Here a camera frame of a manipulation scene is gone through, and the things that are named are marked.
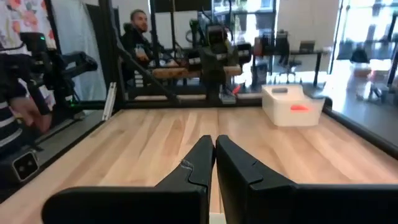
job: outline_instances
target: wooden board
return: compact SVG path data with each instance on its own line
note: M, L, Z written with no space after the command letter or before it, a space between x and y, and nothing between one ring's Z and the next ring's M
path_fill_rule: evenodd
M277 128L260 108L120 111L0 205L0 223L40 223L45 200L72 186L153 186L197 140L227 134L299 183L398 183L398 161L322 116L311 128ZM210 211L222 213L213 172Z
M238 76L242 74L242 69L237 66L225 66L224 71L227 76ZM156 78L199 78L201 71L190 72L186 68L156 68L152 74Z

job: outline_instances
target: metal stand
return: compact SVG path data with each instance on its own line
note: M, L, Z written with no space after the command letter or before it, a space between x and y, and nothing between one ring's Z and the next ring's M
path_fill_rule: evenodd
M116 98L116 82L111 82L109 84L109 91L106 97L104 113L102 115L102 120L107 121L112 116L113 105Z

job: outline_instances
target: white box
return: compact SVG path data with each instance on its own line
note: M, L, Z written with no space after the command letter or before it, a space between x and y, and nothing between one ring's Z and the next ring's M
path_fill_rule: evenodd
M276 126L315 126L324 102L324 98L306 96L302 85L262 87L262 109Z

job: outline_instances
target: white plastic bin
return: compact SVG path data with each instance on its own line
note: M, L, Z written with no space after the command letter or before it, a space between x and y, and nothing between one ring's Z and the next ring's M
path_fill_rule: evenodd
M302 85L262 87L262 109L276 126L315 126L324 102L306 96Z

